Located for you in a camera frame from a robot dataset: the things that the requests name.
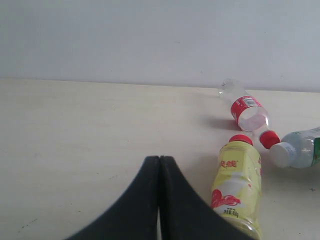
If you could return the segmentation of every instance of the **table surface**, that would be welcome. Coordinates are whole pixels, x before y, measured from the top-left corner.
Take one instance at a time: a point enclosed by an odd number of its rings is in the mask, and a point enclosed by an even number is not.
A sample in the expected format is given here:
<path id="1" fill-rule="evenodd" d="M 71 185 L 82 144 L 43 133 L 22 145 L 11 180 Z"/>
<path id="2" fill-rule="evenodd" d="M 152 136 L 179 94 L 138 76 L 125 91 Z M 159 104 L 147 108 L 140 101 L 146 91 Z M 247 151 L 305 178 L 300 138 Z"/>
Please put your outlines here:
<path id="1" fill-rule="evenodd" d="M 285 134 L 318 127 L 320 93 L 250 90 Z M 214 88 L 0 79 L 0 232 L 60 240 L 104 212 L 148 155 L 174 156 L 207 202 L 220 148 L 239 134 Z M 264 240 L 318 239 L 320 164 L 262 157 Z"/>

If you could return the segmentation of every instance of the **black object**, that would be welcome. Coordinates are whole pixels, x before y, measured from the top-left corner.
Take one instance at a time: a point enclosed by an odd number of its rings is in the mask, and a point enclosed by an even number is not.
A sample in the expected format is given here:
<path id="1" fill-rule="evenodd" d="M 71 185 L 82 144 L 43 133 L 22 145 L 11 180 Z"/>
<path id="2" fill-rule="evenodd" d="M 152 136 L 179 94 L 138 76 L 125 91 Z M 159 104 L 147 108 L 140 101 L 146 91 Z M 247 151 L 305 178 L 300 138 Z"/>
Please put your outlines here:
<path id="1" fill-rule="evenodd" d="M 171 156 L 148 156 L 124 194 L 67 240 L 252 240 L 216 214 Z"/>

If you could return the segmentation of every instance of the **clear plastic bottle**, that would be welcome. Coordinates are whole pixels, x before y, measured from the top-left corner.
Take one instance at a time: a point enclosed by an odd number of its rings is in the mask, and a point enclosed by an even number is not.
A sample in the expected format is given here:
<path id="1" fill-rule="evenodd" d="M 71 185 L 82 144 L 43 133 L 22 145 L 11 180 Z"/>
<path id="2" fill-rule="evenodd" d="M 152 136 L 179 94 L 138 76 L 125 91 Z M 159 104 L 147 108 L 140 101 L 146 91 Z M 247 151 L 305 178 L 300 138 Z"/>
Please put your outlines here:
<path id="1" fill-rule="evenodd" d="M 270 159 L 278 167 L 297 169 L 320 162 L 320 127 L 294 131 L 270 148 Z"/>
<path id="2" fill-rule="evenodd" d="M 280 142 L 277 134 L 270 130 L 271 122 L 267 110 L 246 92 L 240 81 L 226 79 L 218 93 L 229 104 L 234 120 L 243 131 L 250 131 L 259 137 L 266 149 Z"/>
<path id="3" fill-rule="evenodd" d="M 220 150 L 211 208 L 240 231 L 261 240 L 261 158 L 252 144 L 248 136 L 239 134 Z"/>

